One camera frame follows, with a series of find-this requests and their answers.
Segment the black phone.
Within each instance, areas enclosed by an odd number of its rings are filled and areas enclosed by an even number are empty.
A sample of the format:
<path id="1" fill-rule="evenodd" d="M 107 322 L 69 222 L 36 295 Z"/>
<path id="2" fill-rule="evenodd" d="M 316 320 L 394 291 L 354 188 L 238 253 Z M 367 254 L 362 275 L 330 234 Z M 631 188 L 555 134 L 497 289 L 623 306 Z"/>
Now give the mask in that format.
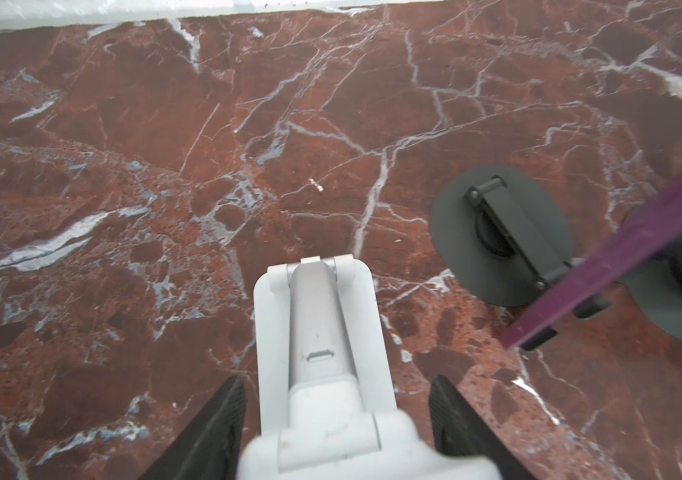
<path id="1" fill-rule="evenodd" d="M 520 347 L 585 300 L 682 236 L 682 174 L 595 253 L 533 303 L 499 337 Z"/>

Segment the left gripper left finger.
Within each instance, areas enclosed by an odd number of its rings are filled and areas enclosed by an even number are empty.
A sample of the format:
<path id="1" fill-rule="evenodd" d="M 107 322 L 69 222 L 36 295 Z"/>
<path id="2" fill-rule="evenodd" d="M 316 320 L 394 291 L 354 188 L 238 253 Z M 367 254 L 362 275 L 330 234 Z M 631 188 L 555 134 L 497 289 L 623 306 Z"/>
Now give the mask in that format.
<path id="1" fill-rule="evenodd" d="M 242 380 L 228 378 L 140 479 L 235 478 L 246 405 Z"/>

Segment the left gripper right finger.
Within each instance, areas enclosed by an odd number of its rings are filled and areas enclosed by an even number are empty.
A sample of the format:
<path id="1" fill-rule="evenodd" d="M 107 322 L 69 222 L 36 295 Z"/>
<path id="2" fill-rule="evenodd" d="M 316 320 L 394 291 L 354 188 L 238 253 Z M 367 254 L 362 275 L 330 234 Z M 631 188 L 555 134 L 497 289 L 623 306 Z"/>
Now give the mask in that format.
<path id="1" fill-rule="evenodd" d="M 439 453 L 484 456 L 496 464 L 503 479 L 535 479 L 446 376 L 432 380 L 428 405 Z"/>

